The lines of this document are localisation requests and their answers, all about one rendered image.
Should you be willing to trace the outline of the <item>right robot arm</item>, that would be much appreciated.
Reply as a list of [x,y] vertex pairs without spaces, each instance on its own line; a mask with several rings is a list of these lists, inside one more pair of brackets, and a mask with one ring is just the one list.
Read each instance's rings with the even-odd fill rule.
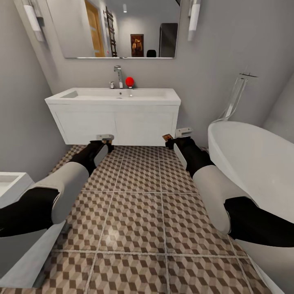
[[189,171],[208,217],[228,234],[285,293],[294,294],[294,224],[267,212],[201,151],[190,136],[192,128],[175,129],[165,146],[174,150]]

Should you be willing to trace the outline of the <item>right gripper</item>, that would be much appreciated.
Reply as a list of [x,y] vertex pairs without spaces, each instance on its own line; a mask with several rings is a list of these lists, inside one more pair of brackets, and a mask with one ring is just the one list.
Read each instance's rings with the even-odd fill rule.
[[178,138],[174,138],[172,140],[168,140],[168,142],[165,143],[165,146],[169,148],[169,150],[174,149],[174,143],[176,143]]

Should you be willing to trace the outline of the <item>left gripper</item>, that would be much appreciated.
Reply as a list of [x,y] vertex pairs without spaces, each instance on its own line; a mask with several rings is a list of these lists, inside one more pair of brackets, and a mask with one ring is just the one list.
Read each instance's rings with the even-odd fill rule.
[[108,153],[110,154],[114,150],[114,145],[111,145],[111,143],[105,143],[108,147]]

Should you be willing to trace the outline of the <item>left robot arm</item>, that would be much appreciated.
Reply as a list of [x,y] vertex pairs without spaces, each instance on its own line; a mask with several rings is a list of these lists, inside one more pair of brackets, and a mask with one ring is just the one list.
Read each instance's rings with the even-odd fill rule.
[[112,134],[100,134],[50,176],[0,209],[0,280],[54,224],[64,222],[85,183],[114,150]]

